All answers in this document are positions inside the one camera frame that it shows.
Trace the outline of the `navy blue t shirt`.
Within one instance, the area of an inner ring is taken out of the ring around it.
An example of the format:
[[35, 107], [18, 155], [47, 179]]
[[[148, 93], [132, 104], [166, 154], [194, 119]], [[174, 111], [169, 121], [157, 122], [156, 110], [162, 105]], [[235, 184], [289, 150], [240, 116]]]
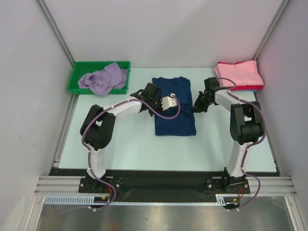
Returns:
[[180, 103], [180, 112], [176, 118], [166, 120], [154, 116], [155, 135], [157, 136], [195, 136], [195, 118], [190, 80], [184, 77], [167, 79], [153, 78], [152, 83], [161, 89], [163, 97], [174, 93]]

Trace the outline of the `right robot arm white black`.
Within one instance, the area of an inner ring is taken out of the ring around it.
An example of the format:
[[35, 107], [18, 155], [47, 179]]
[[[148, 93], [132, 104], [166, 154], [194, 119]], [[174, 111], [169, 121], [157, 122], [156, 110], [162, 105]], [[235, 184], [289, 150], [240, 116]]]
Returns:
[[230, 112], [230, 134], [233, 139], [233, 148], [230, 160], [224, 168], [218, 183], [213, 180], [207, 184], [218, 186], [219, 191], [237, 193], [247, 184], [246, 164], [251, 148], [260, 144], [266, 137], [267, 124], [262, 114], [260, 103], [248, 102], [235, 96], [231, 90], [236, 87], [234, 81], [230, 81], [232, 87], [220, 85], [215, 77], [204, 80], [205, 90], [200, 91], [193, 105], [194, 113], [207, 112], [209, 106], [220, 105]]

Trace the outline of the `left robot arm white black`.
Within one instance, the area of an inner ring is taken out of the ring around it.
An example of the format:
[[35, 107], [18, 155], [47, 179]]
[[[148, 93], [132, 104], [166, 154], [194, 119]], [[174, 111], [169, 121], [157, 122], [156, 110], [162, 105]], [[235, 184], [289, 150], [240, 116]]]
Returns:
[[115, 191], [115, 187], [103, 176], [106, 174], [105, 148], [112, 139], [116, 120], [142, 111], [160, 115], [164, 109], [161, 89], [152, 83], [117, 104], [106, 108], [95, 104], [90, 108], [81, 126], [80, 135], [81, 143], [88, 151], [87, 175], [91, 178], [89, 186], [95, 192], [102, 192], [106, 187], [110, 192]]

